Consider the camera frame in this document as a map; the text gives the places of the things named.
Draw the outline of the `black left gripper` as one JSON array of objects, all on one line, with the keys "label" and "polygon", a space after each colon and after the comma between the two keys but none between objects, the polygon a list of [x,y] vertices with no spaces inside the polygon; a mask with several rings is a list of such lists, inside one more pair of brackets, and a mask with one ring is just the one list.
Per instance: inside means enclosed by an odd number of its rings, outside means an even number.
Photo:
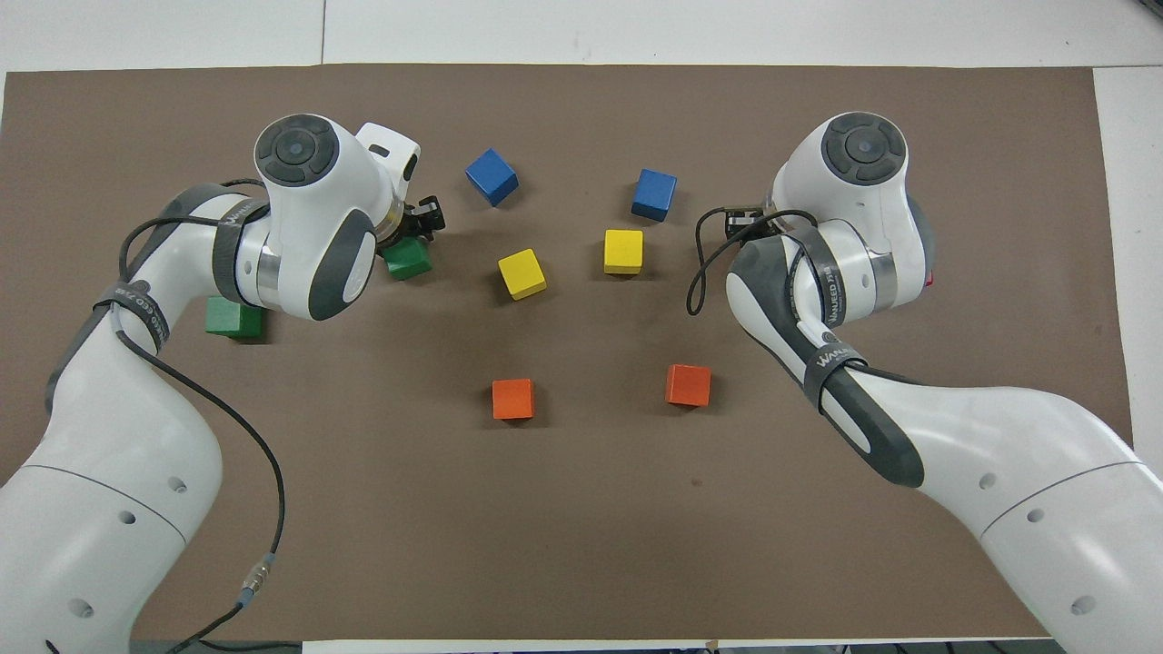
[{"label": "black left gripper", "polygon": [[436,196],[422,199],[418,207],[405,202],[404,214],[394,232],[386,237],[386,247],[393,247],[402,239],[433,239],[447,228],[447,221]]}]

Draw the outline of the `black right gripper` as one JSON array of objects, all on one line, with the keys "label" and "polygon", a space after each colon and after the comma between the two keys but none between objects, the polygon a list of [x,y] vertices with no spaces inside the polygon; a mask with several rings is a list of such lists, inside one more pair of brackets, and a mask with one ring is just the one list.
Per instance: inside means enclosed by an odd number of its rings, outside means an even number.
[{"label": "black right gripper", "polygon": [[780,218],[777,216],[777,212],[778,208],[773,204],[764,204],[761,209],[726,209],[725,239],[730,240],[740,232],[747,232],[759,219],[763,229],[780,228]]}]

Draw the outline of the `green wooden block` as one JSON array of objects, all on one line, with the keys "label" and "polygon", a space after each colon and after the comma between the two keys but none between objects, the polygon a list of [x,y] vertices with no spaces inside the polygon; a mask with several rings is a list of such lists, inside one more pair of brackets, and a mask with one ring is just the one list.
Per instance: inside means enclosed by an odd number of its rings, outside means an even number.
[{"label": "green wooden block", "polygon": [[420,273],[431,272],[433,269],[427,241],[420,237],[401,239],[395,244],[381,248],[381,258],[395,280],[412,279]]},{"label": "green wooden block", "polygon": [[220,296],[206,299],[204,332],[234,340],[254,340],[264,334],[264,310],[233,303]]}]

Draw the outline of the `blue wooden block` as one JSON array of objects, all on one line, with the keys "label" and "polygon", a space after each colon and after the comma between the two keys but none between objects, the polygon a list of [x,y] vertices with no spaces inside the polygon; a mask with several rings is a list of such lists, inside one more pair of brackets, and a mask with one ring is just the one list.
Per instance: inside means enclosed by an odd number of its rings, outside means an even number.
[{"label": "blue wooden block", "polygon": [[519,187],[518,173],[511,168],[501,154],[494,148],[488,148],[465,168],[465,175],[478,194],[491,205],[499,206],[500,202],[511,197],[512,192]]},{"label": "blue wooden block", "polygon": [[678,178],[649,168],[640,170],[632,198],[632,215],[665,221],[673,202]]}]

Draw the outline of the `yellow wooden block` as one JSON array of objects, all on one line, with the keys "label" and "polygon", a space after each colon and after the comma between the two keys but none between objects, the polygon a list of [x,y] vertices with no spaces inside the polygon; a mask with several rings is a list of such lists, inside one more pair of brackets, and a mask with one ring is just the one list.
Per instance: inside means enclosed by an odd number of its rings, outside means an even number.
[{"label": "yellow wooden block", "polygon": [[513,301],[543,292],[548,287],[545,273],[531,248],[512,253],[497,262],[507,293]]},{"label": "yellow wooden block", "polygon": [[602,273],[635,276],[644,265],[644,232],[607,229],[602,242]]}]

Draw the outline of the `orange wooden block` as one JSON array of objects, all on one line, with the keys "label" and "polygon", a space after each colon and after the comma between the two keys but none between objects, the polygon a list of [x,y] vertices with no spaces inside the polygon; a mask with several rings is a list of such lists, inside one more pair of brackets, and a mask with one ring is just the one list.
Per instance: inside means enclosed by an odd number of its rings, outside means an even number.
[{"label": "orange wooden block", "polygon": [[527,420],[535,415],[531,378],[492,381],[492,417],[495,420]]},{"label": "orange wooden block", "polygon": [[664,399],[668,404],[685,407],[705,407],[711,401],[709,367],[670,364],[666,370]]}]

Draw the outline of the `brown table mat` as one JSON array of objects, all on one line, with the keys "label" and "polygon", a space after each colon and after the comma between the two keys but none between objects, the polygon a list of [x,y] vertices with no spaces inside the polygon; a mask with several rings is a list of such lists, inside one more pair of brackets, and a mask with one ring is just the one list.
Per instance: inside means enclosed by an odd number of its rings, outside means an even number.
[{"label": "brown table mat", "polygon": [[[890,484],[752,343],[693,223],[759,202],[846,111],[893,121],[936,236],[915,303],[846,324],[869,362],[933,385],[1034,388],[1122,438],[1130,412],[1108,182],[1089,69],[327,65],[8,74],[0,127],[0,479],[45,431],[45,381],[119,246],[197,183],[254,177],[288,114],[387,125],[422,152],[411,198],[448,227],[431,272],[247,344],[193,303],[163,357],[243,413],[285,472],[285,535],[224,640],[1043,637],[970,531]],[[494,148],[519,187],[465,175]],[[678,178],[632,215],[640,170]],[[607,229],[644,232],[635,276]],[[545,291],[497,262],[531,248]],[[705,407],[670,364],[711,368]],[[535,415],[492,417],[531,378]]]}]

